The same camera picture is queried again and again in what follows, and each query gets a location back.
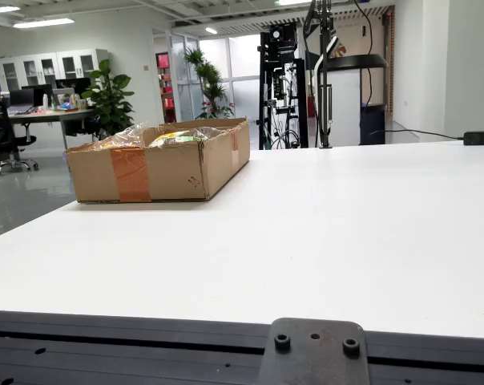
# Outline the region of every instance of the white cabinet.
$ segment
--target white cabinet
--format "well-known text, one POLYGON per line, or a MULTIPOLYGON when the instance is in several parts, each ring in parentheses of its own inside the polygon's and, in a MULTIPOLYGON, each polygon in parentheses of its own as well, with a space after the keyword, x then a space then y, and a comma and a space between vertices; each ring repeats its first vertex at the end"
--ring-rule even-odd
POLYGON ((23 86, 51 84, 55 88, 55 80, 61 79, 58 70, 57 54, 40 54, 18 58, 23 86))
POLYGON ((0 92, 17 91, 21 85, 17 60, 0 60, 0 92))
POLYGON ((41 84, 56 88, 57 79, 88 78, 104 59, 107 51, 93 49, 0 59, 0 92, 41 84))
POLYGON ((58 68, 62 79, 88 78, 92 71, 99 69, 99 62, 108 59, 105 50, 80 50, 58 52, 58 68))

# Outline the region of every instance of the white wall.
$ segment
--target white wall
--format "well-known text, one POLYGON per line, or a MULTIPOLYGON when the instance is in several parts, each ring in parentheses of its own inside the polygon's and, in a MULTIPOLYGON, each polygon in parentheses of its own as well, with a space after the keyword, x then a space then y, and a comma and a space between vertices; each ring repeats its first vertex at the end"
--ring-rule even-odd
POLYGON ((395 6, 393 119, 410 130, 421 129, 423 3, 400 0, 395 6))
POLYGON ((484 130, 484 0, 397 2, 395 46, 395 121, 449 136, 484 130))
MULTIPOLYGON (((135 94, 135 122, 162 123, 157 112, 161 104, 156 79, 155 48, 152 28, 170 28, 166 18, 151 9, 134 9, 101 14, 74 15, 74 24, 15 30, 0 28, 0 57, 31 55, 45 52, 99 48, 110 52, 115 74, 132 77, 128 91, 135 94)), ((49 129, 46 124, 33 125, 31 134, 38 137, 37 147, 62 146, 59 124, 49 129)), ((90 137, 68 137, 69 144, 90 141, 90 137)))
MULTIPOLYGON (((445 131, 449 8, 449 0, 424 0, 419 129, 427 132, 445 131)), ((439 136, 418 136, 424 142, 440 140, 439 136)))
POLYGON ((484 130, 484 0, 450 0, 446 133, 484 130))
POLYGON ((166 38, 154 38, 153 43, 155 45, 155 53, 156 54, 161 54, 162 52, 167 52, 168 47, 167 47, 167 40, 166 38))

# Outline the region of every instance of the ceiling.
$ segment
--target ceiling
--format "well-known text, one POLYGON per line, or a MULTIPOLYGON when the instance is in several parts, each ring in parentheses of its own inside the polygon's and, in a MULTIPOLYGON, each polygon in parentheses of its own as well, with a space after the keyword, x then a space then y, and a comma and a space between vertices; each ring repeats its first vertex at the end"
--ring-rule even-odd
MULTIPOLYGON (((384 12, 395 0, 370 0, 361 4, 365 12, 384 12)), ((302 22, 308 3, 277 6, 275 0, 0 0, 0 6, 17 6, 19 11, 0 14, 0 26, 45 18, 72 17, 113 10, 149 8, 173 22, 173 32, 207 36, 204 28, 220 34, 261 30, 276 20, 302 22)), ((352 0, 333 0, 336 17, 359 17, 352 0)))

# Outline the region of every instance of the open cardboard box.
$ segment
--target open cardboard box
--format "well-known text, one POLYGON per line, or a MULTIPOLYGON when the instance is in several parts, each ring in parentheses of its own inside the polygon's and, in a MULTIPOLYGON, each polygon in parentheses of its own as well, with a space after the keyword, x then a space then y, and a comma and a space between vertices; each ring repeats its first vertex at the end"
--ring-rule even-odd
POLYGON ((144 148, 93 144, 67 150, 78 202, 208 200, 249 160, 246 119, 193 120, 143 131, 144 148), (189 128, 225 130, 209 140, 147 146, 158 136, 189 128))

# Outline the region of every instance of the black power adapter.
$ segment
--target black power adapter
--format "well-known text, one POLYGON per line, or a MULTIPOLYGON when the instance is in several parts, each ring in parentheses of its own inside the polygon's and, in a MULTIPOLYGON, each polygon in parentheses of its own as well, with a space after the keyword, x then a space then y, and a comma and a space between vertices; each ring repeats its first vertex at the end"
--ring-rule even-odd
POLYGON ((484 131, 465 132, 463 144, 465 146, 484 146, 484 131))

